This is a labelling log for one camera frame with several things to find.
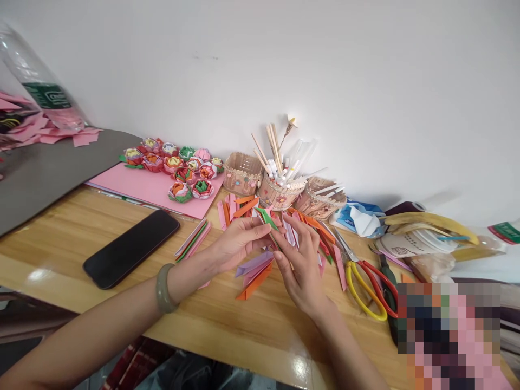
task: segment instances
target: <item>hand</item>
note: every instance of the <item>hand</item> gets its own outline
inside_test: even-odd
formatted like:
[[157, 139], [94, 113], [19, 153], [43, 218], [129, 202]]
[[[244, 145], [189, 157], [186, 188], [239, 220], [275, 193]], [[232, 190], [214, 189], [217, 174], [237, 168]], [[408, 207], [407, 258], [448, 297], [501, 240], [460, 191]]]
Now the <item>hand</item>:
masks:
[[[273, 218], [273, 222], [285, 234], [282, 222]], [[247, 255], [264, 246], [272, 245], [268, 235], [271, 225], [263, 224], [258, 217], [237, 218], [228, 229], [209, 248], [216, 261], [217, 272], [226, 272], [235, 268]]]
[[283, 220], [298, 233], [300, 250], [289, 244], [282, 234], [273, 231], [271, 233], [283, 251], [274, 253], [275, 260], [291, 299], [316, 321], [333, 304], [321, 284], [317, 260], [320, 236], [312, 227], [293, 217], [285, 216]]

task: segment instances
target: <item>right hand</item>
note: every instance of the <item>right hand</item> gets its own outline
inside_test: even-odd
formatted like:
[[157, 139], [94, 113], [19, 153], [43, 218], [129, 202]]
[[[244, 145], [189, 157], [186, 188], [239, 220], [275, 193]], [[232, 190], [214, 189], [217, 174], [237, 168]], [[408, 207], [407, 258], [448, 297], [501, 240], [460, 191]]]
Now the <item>right hand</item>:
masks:
[[333, 305], [323, 291], [318, 268], [320, 236], [312, 227], [296, 218], [285, 216], [283, 219], [298, 233], [300, 250], [289, 244], [281, 233], [273, 229], [271, 234], [283, 251], [283, 253], [274, 252], [275, 260], [291, 299], [296, 306], [316, 321]]

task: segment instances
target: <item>plastic bottle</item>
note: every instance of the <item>plastic bottle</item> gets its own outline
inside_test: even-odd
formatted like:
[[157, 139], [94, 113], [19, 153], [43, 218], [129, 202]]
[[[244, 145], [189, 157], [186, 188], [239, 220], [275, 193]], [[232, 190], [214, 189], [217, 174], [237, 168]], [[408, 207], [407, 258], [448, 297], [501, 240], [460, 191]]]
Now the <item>plastic bottle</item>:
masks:
[[80, 112], [67, 98], [55, 77], [28, 45], [0, 22], [0, 51], [11, 73], [25, 87], [45, 115], [63, 130], [79, 131], [85, 127]]
[[456, 250], [452, 256], [458, 262], [504, 255], [509, 246], [520, 244], [520, 219], [488, 227], [470, 227], [480, 244]]

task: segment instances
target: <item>left hand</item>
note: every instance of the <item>left hand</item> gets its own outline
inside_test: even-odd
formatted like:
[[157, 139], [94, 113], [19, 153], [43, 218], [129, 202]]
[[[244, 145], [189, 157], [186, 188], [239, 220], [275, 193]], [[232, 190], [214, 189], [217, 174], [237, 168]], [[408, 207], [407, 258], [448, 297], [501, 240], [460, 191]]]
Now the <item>left hand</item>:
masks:
[[[282, 234], [287, 232], [279, 219], [273, 218], [273, 222]], [[218, 240], [208, 247], [216, 262], [217, 272], [229, 271], [250, 253], [271, 245], [271, 229], [271, 225], [264, 225], [258, 217], [235, 219]]]

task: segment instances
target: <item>pixelated area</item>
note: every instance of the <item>pixelated area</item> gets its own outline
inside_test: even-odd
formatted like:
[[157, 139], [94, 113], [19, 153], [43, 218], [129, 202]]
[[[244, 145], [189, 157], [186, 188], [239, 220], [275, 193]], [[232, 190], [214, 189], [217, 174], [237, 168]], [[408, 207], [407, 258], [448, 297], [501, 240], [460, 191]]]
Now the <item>pixelated area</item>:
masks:
[[399, 353], [416, 389], [507, 389], [499, 283], [399, 283]]

